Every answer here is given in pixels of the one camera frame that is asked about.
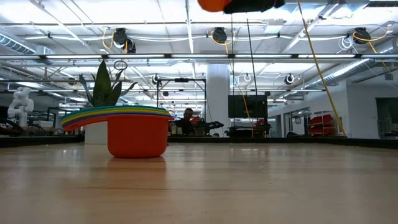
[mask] white pillar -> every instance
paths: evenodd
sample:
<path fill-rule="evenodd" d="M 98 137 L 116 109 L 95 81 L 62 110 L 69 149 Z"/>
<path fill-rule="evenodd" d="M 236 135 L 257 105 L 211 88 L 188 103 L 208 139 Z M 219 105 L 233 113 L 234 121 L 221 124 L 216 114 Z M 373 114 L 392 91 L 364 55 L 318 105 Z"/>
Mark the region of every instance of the white pillar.
<path fill-rule="evenodd" d="M 207 108 L 206 122 L 219 121 L 223 128 L 210 131 L 226 137 L 224 131 L 229 131 L 228 95 L 229 95 L 229 69 L 227 64 L 207 65 L 206 78 Z"/>

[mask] green plant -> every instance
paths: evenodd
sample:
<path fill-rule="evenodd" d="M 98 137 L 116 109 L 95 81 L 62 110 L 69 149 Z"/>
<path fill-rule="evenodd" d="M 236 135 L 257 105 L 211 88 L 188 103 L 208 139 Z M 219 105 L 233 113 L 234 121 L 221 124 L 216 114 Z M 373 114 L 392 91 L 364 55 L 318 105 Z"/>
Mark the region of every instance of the green plant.
<path fill-rule="evenodd" d="M 119 82 L 122 72 L 123 70 L 120 70 L 116 74 L 115 81 L 112 85 L 111 77 L 109 76 L 108 69 L 106 69 L 106 64 L 103 60 L 99 65 L 97 77 L 94 77 L 93 75 L 95 80 L 93 95 L 91 95 L 83 75 L 79 75 L 79 82 L 86 90 L 88 102 L 94 107 L 116 105 L 119 97 L 127 94 L 137 84 L 137 82 L 134 82 L 127 90 L 122 91 L 122 83 Z"/>

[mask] ceiling light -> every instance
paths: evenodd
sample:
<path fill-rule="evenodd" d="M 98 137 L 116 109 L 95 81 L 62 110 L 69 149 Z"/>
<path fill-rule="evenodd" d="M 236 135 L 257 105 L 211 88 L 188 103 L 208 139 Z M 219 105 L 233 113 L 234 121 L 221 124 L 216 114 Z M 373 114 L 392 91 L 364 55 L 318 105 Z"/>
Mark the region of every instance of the ceiling light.
<path fill-rule="evenodd" d="M 62 96 L 62 95 L 59 95 L 58 93 L 49 93 L 50 95 L 53 95 L 53 96 L 56 96 L 56 97 L 61 97 L 61 98 L 63 98 L 64 96 Z"/>
<path fill-rule="evenodd" d="M 0 55 L 1 60 L 40 59 L 38 55 Z"/>
<path fill-rule="evenodd" d="M 44 92 L 73 92 L 73 90 L 43 90 Z"/>
<path fill-rule="evenodd" d="M 109 55 L 109 58 L 164 58 L 162 54 L 122 54 L 122 55 Z"/>
<path fill-rule="evenodd" d="M 159 99 L 159 101 L 204 101 L 205 99 Z"/>
<path fill-rule="evenodd" d="M 295 90 L 295 92 L 325 91 L 325 90 Z"/>
<path fill-rule="evenodd" d="M 100 59 L 100 55 L 48 55 L 47 59 Z"/>
<path fill-rule="evenodd" d="M 251 54 L 237 54 L 235 58 L 251 58 Z M 291 58 L 291 54 L 253 54 L 253 58 Z"/>
<path fill-rule="evenodd" d="M 244 81 L 250 82 L 250 80 L 251 80 L 250 75 L 249 75 L 249 74 L 246 74 L 246 76 L 244 77 Z"/>
<path fill-rule="evenodd" d="M 294 76 L 292 74 L 289 74 L 285 77 L 285 84 L 286 85 L 291 85 L 294 82 Z"/>
<path fill-rule="evenodd" d="M 281 99 L 276 99 L 276 100 L 273 100 L 273 99 L 267 99 L 267 101 L 268 101 L 268 102 L 273 102 L 273 101 L 283 101 L 283 102 L 285 102 L 286 100 L 281 100 Z"/>
<path fill-rule="evenodd" d="M 172 54 L 172 58 L 228 58 L 228 54 Z"/>
<path fill-rule="evenodd" d="M 398 58 L 398 54 L 366 54 L 362 55 L 365 58 Z"/>
<path fill-rule="evenodd" d="M 87 101 L 86 98 L 80 98 L 80 97 L 68 97 L 71 100 L 79 101 L 79 102 L 84 102 Z"/>
<path fill-rule="evenodd" d="M 18 85 L 23 85 L 31 88 L 44 88 L 44 86 L 36 84 L 36 83 L 31 83 L 31 82 L 17 82 Z"/>
<path fill-rule="evenodd" d="M 317 58 L 353 58 L 355 54 L 317 54 L 315 55 Z M 301 54 L 298 55 L 299 58 L 313 58 L 313 55 L 310 54 Z"/>
<path fill-rule="evenodd" d="M 105 52 L 106 54 L 109 54 L 105 49 L 100 49 L 99 51 Z"/>

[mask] person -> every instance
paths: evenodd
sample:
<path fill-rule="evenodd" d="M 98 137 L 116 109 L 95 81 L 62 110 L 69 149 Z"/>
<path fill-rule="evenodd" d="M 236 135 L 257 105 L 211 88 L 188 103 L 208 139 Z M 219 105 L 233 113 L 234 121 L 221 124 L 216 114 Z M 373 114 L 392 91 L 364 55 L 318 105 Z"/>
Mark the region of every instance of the person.
<path fill-rule="evenodd" d="M 193 124 L 191 123 L 192 116 L 193 116 L 193 110 L 191 108 L 187 108 L 184 111 L 184 117 L 178 121 L 174 121 L 173 123 L 177 127 L 182 128 L 183 134 L 193 135 L 195 131 L 193 129 Z"/>

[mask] stacked colorful bowls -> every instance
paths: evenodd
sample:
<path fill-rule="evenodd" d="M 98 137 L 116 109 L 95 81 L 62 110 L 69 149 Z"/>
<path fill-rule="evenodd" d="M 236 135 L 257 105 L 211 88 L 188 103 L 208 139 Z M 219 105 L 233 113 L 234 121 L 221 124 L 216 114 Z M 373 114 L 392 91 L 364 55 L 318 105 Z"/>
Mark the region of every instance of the stacked colorful bowls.
<path fill-rule="evenodd" d="M 101 106 L 74 111 L 61 118 L 65 131 L 108 122 L 108 150 L 114 157 L 148 158 L 164 153 L 170 113 L 151 106 Z"/>

